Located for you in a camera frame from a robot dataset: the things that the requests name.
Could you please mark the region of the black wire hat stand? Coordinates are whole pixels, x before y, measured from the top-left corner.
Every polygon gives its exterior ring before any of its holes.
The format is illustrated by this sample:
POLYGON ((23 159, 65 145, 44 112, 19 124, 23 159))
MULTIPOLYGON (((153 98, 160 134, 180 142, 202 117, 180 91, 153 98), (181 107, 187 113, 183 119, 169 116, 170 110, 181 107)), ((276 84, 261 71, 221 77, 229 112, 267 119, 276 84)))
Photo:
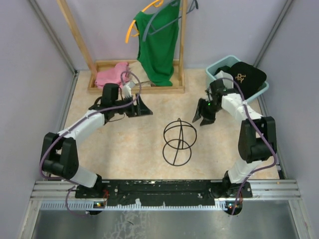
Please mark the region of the black wire hat stand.
POLYGON ((197 141, 197 130, 189 122, 178 118, 166 125, 163 130, 163 139, 165 144, 162 148, 162 156, 165 162, 174 167, 182 167, 192 158, 192 147, 197 141), (192 130, 193 137, 188 142, 185 131, 189 129, 192 130), (167 136, 172 130, 177 130, 177 137, 167 136))

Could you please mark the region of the wooden clothes rack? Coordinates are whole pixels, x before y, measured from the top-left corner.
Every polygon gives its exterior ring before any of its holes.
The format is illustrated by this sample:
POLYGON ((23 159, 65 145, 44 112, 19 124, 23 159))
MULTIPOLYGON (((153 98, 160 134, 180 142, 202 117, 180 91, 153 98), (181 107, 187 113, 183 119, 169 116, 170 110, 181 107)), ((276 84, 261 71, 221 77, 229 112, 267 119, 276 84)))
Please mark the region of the wooden clothes rack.
MULTIPOLYGON (((91 71, 91 76, 88 84, 87 91, 90 94, 100 94, 102 91, 95 87, 94 82, 96 80, 97 73, 100 71, 107 70, 115 66, 120 60, 100 60, 94 62, 89 53, 89 50, 82 38, 80 30, 76 24, 76 21, 71 13, 71 10, 65 0, 57 1, 60 10, 69 26, 69 29, 79 47, 79 50, 84 57, 84 60, 91 71)), ((180 25, 180 44, 179 44, 179 59, 173 60, 173 65, 177 70, 176 73, 171 77, 171 87, 151 87, 142 86, 142 94, 183 94, 185 93, 185 78, 184 78, 184 40, 186 32, 186 4, 187 1, 182 1, 182 17, 180 25)))

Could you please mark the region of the black cap gold logo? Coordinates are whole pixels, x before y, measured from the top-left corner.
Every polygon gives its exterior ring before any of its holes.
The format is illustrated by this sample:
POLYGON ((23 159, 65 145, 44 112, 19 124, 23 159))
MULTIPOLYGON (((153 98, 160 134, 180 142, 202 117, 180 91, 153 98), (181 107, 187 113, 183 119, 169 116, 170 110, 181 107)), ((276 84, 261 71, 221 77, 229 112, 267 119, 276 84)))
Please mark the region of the black cap gold logo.
POLYGON ((246 100, 257 93, 267 79, 265 72, 242 61, 235 63, 226 72, 240 86, 246 100))

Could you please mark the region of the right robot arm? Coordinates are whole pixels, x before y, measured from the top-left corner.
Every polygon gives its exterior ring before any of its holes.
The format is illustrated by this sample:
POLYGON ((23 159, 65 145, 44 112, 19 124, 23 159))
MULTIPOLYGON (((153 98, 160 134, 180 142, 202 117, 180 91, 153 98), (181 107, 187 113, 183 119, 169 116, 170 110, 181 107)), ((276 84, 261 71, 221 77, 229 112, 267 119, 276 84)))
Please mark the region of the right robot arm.
POLYGON ((210 125, 216 120, 220 110, 227 111, 240 123, 238 152, 240 159, 226 171, 222 184, 217 188, 217 196, 234 197, 239 195, 243 185, 256 171, 262 170, 260 164, 277 152, 276 123, 273 117, 265 117, 253 110, 237 83, 232 88, 224 85, 225 78, 210 83, 206 97, 198 100, 193 122, 201 120, 200 125, 210 125))

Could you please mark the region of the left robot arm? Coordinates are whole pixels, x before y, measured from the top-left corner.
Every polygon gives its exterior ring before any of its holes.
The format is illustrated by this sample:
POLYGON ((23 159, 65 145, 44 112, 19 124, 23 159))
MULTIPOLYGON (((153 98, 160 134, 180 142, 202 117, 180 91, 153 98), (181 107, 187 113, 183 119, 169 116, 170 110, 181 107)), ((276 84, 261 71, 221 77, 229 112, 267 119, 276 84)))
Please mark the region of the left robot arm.
POLYGON ((144 104, 139 94, 118 99, 118 96, 101 96, 85 115, 70 127, 45 135, 39 171, 86 187, 94 198, 101 196, 104 186, 101 177, 79 163, 78 146, 95 130, 107 124, 116 114, 129 118, 150 116, 153 112, 144 104))

